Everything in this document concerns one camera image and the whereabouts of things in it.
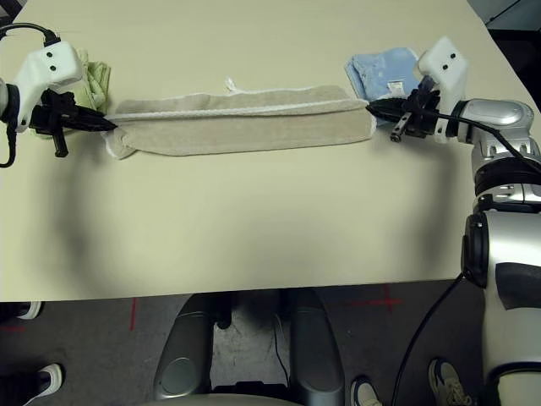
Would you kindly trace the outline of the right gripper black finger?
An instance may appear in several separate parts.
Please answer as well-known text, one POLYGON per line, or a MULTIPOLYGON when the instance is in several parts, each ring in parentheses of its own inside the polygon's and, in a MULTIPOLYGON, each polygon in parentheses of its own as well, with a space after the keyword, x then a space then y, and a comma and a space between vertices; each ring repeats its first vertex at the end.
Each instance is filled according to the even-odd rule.
POLYGON ((368 109, 402 109, 403 104, 406 101, 403 97, 387 97, 378 100, 371 101, 368 109))
POLYGON ((401 119, 406 113, 401 107, 367 106, 366 109, 379 119, 401 119))

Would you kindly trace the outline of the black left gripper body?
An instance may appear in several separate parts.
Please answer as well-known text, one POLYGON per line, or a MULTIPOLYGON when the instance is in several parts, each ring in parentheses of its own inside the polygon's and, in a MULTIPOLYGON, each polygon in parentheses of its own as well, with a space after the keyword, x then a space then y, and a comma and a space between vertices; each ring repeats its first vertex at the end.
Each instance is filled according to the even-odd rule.
POLYGON ((74 94, 72 92, 59 94, 55 91, 44 91, 41 95, 41 104, 32 110, 30 127, 37 134, 52 137, 55 157, 68 155, 64 130, 74 129, 76 112, 74 94))

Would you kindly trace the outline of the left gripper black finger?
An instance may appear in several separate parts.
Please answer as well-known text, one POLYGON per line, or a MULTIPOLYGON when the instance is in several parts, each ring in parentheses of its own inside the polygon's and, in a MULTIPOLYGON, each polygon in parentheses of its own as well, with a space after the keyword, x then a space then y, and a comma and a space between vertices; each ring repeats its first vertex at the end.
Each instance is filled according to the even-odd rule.
POLYGON ((114 129, 114 123, 106 119, 74 121, 69 124, 69 128, 85 132, 107 132, 114 129))
POLYGON ((115 126, 104 113, 82 106, 75 106, 74 121, 79 126, 115 126))

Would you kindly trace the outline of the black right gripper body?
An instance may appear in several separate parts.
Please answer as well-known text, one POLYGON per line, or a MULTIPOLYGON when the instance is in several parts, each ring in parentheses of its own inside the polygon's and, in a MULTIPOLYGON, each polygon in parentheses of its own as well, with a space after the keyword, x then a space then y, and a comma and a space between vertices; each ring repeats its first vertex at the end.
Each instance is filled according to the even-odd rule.
POLYGON ((406 99, 394 101, 397 122, 391 131, 393 140, 401 140, 404 136, 424 139, 434 133, 437 118, 437 107, 440 103, 439 91, 416 89, 406 99))

